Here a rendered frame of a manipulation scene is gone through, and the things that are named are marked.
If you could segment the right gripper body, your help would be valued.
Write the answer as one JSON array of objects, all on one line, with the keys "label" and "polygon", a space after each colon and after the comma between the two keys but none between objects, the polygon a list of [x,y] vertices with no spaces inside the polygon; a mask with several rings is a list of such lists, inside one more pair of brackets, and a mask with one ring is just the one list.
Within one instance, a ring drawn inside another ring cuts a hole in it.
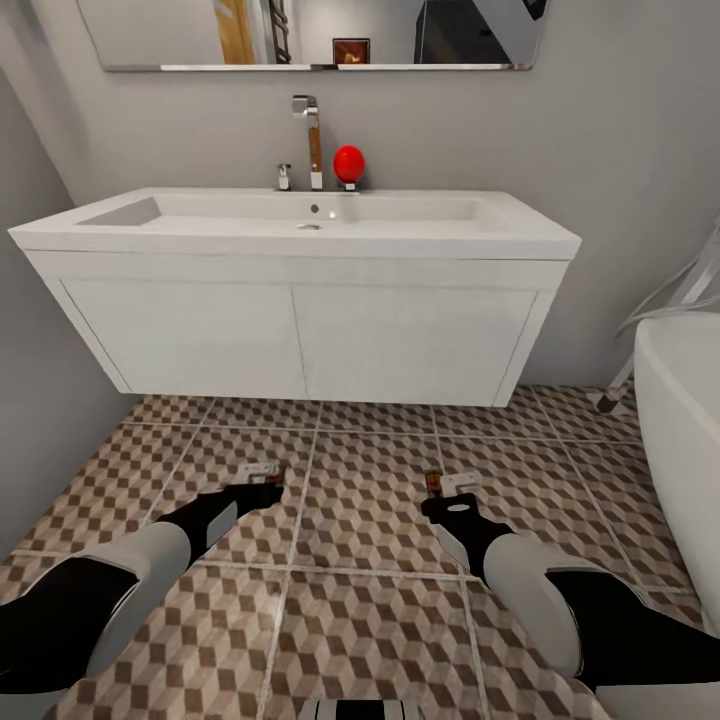
[{"label": "right gripper body", "polygon": [[[438,522],[440,522],[440,521],[446,522],[446,520],[442,520],[442,518],[443,518],[442,513],[443,513],[444,508],[446,507],[447,504],[458,503],[458,502],[465,502],[466,504],[472,506],[472,512],[473,512],[472,516],[479,515],[476,498],[475,498],[475,495],[473,495],[473,493],[460,494],[460,495],[457,495],[456,497],[449,497],[448,499],[446,499],[445,497],[435,497],[435,499],[428,498],[426,500],[427,509],[428,509],[428,513],[429,513],[428,516],[430,517],[430,522],[433,525],[437,525]],[[446,523],[448,524],[448,522],[446,522]]]}]

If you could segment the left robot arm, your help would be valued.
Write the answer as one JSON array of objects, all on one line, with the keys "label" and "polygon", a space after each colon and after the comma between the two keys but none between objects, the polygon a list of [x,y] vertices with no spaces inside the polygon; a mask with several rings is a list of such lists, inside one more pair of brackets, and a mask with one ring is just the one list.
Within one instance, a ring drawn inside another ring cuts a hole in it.
[{"label": "left robot arm", "polygon": [[0,720],[42,720],[78,680],[103,675],[189,566],[241,515],[280,500],[284,486],[252,482],[279,473],[244,464],[236,485],[65,558],[0,606]]}]

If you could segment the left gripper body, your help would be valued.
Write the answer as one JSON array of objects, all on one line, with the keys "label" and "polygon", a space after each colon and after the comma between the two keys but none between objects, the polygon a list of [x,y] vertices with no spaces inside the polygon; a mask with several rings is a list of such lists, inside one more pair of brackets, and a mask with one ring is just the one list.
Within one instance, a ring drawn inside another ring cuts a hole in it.
[{"label": "left gripper body", "polygon": [[247,508],[245,513],[253,509],[269,509],[273,505],[272,483],[255,483],[255,485],[227,485],[228,489],[239,489],[245,494]]}]

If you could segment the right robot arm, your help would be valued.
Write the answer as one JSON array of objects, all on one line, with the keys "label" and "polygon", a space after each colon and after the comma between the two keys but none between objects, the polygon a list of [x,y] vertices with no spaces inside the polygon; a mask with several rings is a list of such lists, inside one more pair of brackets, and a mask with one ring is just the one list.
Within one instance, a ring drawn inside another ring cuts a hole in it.
[{"label": "right robot arm", "polygon": [[583,682],[617,720],[720,720],[720,639],[663,615],[625,581],[479,515],[480,483],[440,476],[421,503],[440,544],[501,600],[547,665]]}]

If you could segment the mousetrap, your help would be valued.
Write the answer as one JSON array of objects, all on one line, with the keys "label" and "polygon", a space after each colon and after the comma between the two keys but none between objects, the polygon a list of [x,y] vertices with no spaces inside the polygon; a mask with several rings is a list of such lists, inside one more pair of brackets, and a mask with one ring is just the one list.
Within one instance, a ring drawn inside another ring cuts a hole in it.
[{"label": "mousetrap", "polygon": [[280,468],[280,473],[279,473],[279,475],[278,475],[278,476],[275,476],[275,477],[266,477],[266,478],[265,478],[265,483],[272,483],[272,487],[273,487],[273,488],[274,488],[274,487],[281,487],[281,486],[283,486],[283,485],[284,485],[284,480],[285,480],[285,475],[286,475],[286,470],[287,470],[287,469],[286,469],[286,468],[287,468],[287,465],[288,465],[287,463],[278,464],[278,466],[279,466],[279,468]]},{"label": "mousetrap", "polygon": [[424,470],[427,497],[444,497],[442,486],[440,485],[440,476],[443,476],[442,469]]}]

